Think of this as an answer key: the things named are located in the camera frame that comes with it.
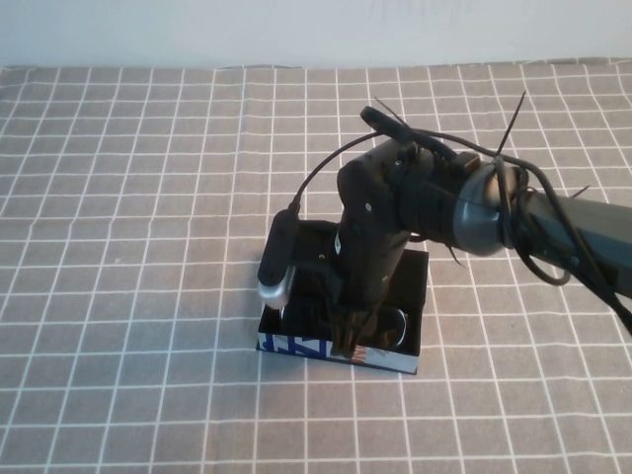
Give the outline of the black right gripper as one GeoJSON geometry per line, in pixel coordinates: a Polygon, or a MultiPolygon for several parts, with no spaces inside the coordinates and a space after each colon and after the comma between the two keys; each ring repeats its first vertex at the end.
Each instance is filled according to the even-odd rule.
{"type": "Polygon", "coordinates": [[[330,317],[333,356],[353,357],[373,341],[377,307],[388,291],[410,233],[400,223],[390,184],[400,144],[387,140],[343,166],[337,187],[344,210],[338,230],[336,266],[344,284],[341,302],[356,307],[330,317]]]}

